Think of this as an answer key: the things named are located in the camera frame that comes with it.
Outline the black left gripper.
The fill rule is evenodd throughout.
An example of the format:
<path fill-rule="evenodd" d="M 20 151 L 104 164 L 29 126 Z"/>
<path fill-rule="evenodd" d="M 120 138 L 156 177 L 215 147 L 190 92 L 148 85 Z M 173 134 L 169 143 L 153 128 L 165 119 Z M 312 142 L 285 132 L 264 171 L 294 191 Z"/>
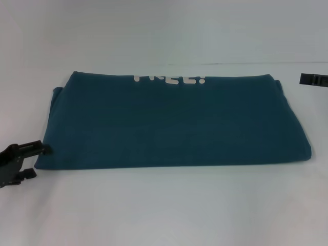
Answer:
<path fill-rule="evenodd" d="M 52 148 L 40 140 L 18 145 L 12 144 L 1 152 L 1 188 L 19 185 L 25 179 L 37 176 L 33 168 L 20 171 L 23 164 L 22 155 L 48 155 Z"/>

